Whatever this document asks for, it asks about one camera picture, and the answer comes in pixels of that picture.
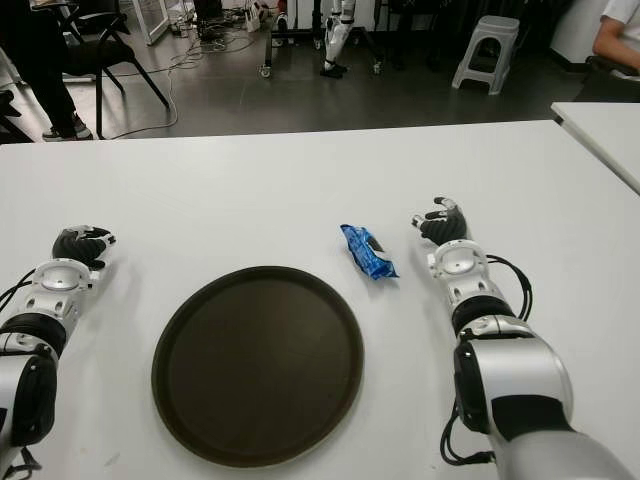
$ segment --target person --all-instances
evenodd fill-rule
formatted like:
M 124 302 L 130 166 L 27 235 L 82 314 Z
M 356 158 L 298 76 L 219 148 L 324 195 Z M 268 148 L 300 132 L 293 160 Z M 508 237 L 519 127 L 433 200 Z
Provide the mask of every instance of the person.
M 640 0 L 609 0 L 574 102 L 640 102 Z
M 62 81 L 67 49 L 53 13 L 32 12 L 29 0 L 3 0 L 0 47 L 51 120 L 51 129 L 42 134 L 44 141 L 93 138 Z
M 610 0 L 593 53 L 640 70 L 640 0 Z

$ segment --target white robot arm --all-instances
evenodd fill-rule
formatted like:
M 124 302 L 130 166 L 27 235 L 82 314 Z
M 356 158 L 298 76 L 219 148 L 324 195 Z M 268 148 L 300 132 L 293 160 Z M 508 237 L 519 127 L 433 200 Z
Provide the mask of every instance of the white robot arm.
M 54 422 L 58 360 L 83 313 L 87 293 L 105 266 L 97 258 L 115 237 L 100 228 L 67 228 L 53 245 L 53 259 L 29 272 L 0 297 L 4 303 L 30 285 L 17 311 L 0 327 L 0 478 L 39 470 L 28 445 Z M 33 274 L 31 282 L 25 280 Z M 24 465 L 12 466 L 22 453 Z
M 495 461 L 503 480 L 633 479 L 609 450 L 571 428 L 573 394 L 562 361 L 526 323 L 526 308 L 513 314 L 458 206 L 442 197 L 435 202 L 445 210 L 412 223 L 438 245 L 429 270 L 445 291 L 458 339 L 456 401 L 441 440 L 445 461 Z M 494 452 L 455 454 L 449 437 L 458 416 L 486 434 Z

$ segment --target white stool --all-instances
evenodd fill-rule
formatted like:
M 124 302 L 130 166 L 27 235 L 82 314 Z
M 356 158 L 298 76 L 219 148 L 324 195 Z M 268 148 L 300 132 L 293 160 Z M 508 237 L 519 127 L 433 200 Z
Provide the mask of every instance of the white stool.
M 498 95 L 509 73 L 511 54 L 513 52 L 513 46 L 516 43 L 516 38 L 518 38 L 519 28 L 520 21 L 515 18 L 494 17 L 492 15 L 482 17 L 471 36 L 467 53 L 464 54 L 464 58 L 460 62 L 460 65 L 458 65 L 458 71 L 456 72 L 456 76 L 453 77 L 451 86 L 453 88 L 460 88 L 462 80 L 470 78 L 488 83 L 489 95 Z M 500 43 L 500 56 L 498 57 L 496 68 L 492 73 L 469 68 L 480 43 L 487 38 L 493 38 Z

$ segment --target person's arm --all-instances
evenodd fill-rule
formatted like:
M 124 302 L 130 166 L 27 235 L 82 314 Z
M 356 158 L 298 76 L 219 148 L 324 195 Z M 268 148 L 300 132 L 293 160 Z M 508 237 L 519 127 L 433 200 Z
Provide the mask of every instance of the person's arm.
M 593 53 L 640 70 L 640 52 L 620 40 L 625 24 L 609 17 L 602 17 L 600 31 L 593 43 Z

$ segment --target gray floor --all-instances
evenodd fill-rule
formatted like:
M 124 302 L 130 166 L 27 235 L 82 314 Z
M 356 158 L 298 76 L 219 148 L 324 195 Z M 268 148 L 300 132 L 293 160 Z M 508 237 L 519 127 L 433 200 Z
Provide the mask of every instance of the gray floor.
M 407 55 L 407 69 L 395 71 L 386 64 L 382 75 L 372 73 L 372 58 L 363 46 L 348 46 L 342 63 L 351 70 L 341 80 L 318 75 L 322 52 L 310 44 L 274 51 L 272 78 L 260 78 L 264 34 L 239 38 L 229 45 L 231 53 L 206 54 L 190 70 L 171 74 L 172 96 L 179 113 L 169 128 L 146 130 L 127 138 L 233 135 L 319 130 L 408 127 L 475 122 L 553 118 L 554 101 L 572 100 L 580 89 L 581 74 L 563 71 L 544 55 L 517 58 L 500 96 L 489 97 L 482 84 L 450 88 L 456 59 L 444 62 L 442 71 L 431 72 L 416 48 Z M 147 70 L 167 67 L 171 57 L 183 54 L 192 40 L 170 33 L 147 47 L 139 34 L 129 43 Z M 133 72 L 121 65 L 115 73 Z M 152 75 L 164 92 L 169 90 L 166 72 Z M 139 76 L 121 77 L 126 95 L 105 79 L 104 134 L 112 137 L 138 128 L 170 122 L 167 112 Z M 10 79 L 0 70 L 0 85 Z M 10 87 L 13 105 L 23 113 L 16 120 L 28 135 L 39 139 L 49 122 L 28 88 Z M 69 84 L 81 117 L 95 126 L 95 89 L 90 81 Z

